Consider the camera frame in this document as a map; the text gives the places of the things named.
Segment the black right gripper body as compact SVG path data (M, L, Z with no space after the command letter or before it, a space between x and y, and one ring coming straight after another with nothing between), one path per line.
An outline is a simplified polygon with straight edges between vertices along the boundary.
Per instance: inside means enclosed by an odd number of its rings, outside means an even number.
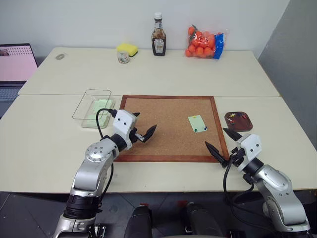
M238 149L235 147L232 151L232 154L229 157L229 167L232 165L239 167L244 161L245 151L244 149Z

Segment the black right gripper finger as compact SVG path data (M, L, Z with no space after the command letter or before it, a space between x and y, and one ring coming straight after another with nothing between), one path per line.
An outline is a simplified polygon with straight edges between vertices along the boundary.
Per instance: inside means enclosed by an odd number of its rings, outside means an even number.
M229 128L223 128L223 131L234 141L238 141L240 138L242 138L242 135L238 132L235 132L232 129Z
M219 151L207 141L205 142L205 145L210 154L221 164L223 168L226 168L228 166L228 161L219 153Z

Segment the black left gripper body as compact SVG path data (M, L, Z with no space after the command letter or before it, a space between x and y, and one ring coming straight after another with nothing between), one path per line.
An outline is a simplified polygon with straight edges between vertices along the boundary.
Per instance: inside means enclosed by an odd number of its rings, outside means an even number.
M141 141L141 142L145 142L145 138L143 135L139 134L137 132L137 129L136 128L133 128L131 131L130 131L130 141L131 143L136 143L137 141Z

